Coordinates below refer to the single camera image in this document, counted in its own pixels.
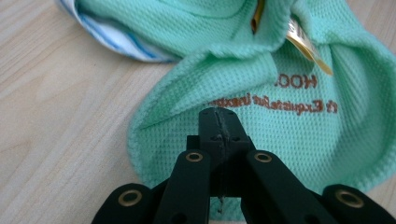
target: crumpled fabric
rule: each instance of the crumpled fabric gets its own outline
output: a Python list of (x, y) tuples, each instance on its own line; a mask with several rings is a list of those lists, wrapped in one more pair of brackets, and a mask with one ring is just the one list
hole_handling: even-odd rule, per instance
[[(153, 187), (171, 174), (186, 136), (198, 134), (198, 112), (211, 106), (234, 111), (256, 148), (275, 153), (315, 192), (338, 183), (365, 191), (395, 173), (396, 59), (344, 1), (267, 0), (255, 35), (253, 0), (74, 6), (182, 59), (130, 123), (128, 152), (143, 184)], [(285, 40), (290, 16), (332, 77)], [(239, 210), (236, 199), (214, 199), (211, 217), (239, 220)]]

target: metal grommet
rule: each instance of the metal grommet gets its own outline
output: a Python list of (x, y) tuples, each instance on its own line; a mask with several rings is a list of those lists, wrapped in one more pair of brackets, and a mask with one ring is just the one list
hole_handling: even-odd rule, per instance
[(260, 162), (270, 162), (272, 160), (272, 157), (266, 153), (259, 152), (254, 155), (254, 159)]
[(186, 159), (188, 161), (193, 161), (193, 162), (201, 161), (203, 158), (204, 158), (204, 156), (198, 152), (191, 152), (191, 153), (187, 154), (187, 156), (186, 156)]
[(362, 208), (364, 206), (364, 201), (360, 197), (344, 189), (337, 190), (335, 197), (349, 207)]
[[(132, 200), (127, 200), (125, 199), (125, 196), (127, 195), (134, 195), (134, 198)], [(119, 197), (119, 204), (124, 206), (124, 207), (129, 207), (129, 206), (134, 206), (135, 204), (139, 203), (140, 200), (142, 200), (143, 195), (142, 193), (137, 190), (137, 189), (129, 189), (124, 191), (120, 197)]]

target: gold tag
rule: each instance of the gold tag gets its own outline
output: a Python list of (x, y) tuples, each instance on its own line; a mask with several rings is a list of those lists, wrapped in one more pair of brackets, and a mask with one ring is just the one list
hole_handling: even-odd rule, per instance
[(305, 56), (309, 61), (314, 61), (327, 75), (332, 75), (332, 69), (320, 57), (315, 46), (311, 43), (304, 30), (294, 19), (289, 21), (289, 30), (286, 38)]
[(251, 31), (256, 34), (259, 28), (260, 20), (262, 19), (262, 12), (264, 11), (265, 0), (258, 0), (256, 10), (254, 12), (253, 18), (250, 21)]

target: wood grain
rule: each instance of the wood grain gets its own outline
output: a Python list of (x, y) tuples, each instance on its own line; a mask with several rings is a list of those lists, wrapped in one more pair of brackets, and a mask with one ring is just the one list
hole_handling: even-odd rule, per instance
[[(348, 3), (395, 53), (396, 1)], [(172, 65), (105, 49), (51, 1), (0, 1), (0, 31), (0, 223), (90, 223), (138, 181), (128, 121)], [(368, 194), (396, 216), (395, 192), (396, 176)]]

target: black clamp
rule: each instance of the black clamp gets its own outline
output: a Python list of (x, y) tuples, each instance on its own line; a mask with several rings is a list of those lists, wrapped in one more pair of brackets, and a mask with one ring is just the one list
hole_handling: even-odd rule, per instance
[(273, 153), (257, 150), (236, 114), (208, 108), (199, 135), (187, 136), (171, 176), (153, 189), (114, 190), (92, 223), (208, 223), (210, 197), (241, 198), (247, 223), (396, 223), (357, 189), (310, 191)]

